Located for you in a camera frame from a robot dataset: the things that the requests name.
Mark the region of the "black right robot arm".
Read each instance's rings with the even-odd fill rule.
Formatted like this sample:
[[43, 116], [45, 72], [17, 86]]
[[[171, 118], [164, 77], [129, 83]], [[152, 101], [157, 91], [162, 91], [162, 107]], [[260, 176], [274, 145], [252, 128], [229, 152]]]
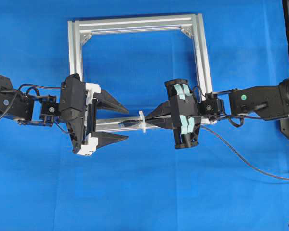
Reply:
[[210, 122], [227, 119], [238, 128], [252, 112], [259, 120], [279, 120], [281, 132], [289, 139], [289, 78], [279, 85], [207, 93], [202, 101], [197, 100], [186, 79], [164, 84], [167, 101], [144, 119], [151, 125], [173, 130], [176, 149], [198, 145], [202, 119]]

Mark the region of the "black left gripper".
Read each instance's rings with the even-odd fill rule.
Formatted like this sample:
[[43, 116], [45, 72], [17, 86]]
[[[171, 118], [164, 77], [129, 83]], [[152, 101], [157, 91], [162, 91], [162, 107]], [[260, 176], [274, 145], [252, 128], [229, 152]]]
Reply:
[[73, 153], [90, 156], [96, 149], [124, 141], [129, 136], [107, 133], [87, 132], [87, 107], [96, 98], [97, 108], [120, 113], [129, 113], [129, 110], [118, 102], [100, 85], [85, 83], [77, 73], [69, 75], [61, 83], [59, 113], [60, 121], [66, 123], [73, 145]]

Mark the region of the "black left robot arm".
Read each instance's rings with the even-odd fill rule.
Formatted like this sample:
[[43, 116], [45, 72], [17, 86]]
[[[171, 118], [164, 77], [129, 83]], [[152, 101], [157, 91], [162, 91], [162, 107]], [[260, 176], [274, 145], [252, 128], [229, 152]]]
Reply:
[[14, 88], [10, 79], [0, 75], [0, 119], [19, 125], [48, 126], [64, 123], [73, 153], [90, 156], [97, 149], [124, 141], [128, 136], [96, 130], [98, 109], [128, 113], [128, 109], [100, 85], [85, 83], [79, 74], [69, 75], [58, 87], [60, 100], [42, 96], [40, 85], [25, 84]]

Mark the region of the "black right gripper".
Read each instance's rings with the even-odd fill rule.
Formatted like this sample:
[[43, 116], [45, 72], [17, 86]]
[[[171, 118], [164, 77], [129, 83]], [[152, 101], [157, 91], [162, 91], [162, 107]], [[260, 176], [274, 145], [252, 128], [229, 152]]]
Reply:
[[173, 130], [175, 149], [198, 146], [201, 117], [198, 100], [188, 86], [188, 81], [175, 79], [164, 84], [168, 101], [146, 115], [146, 123]]

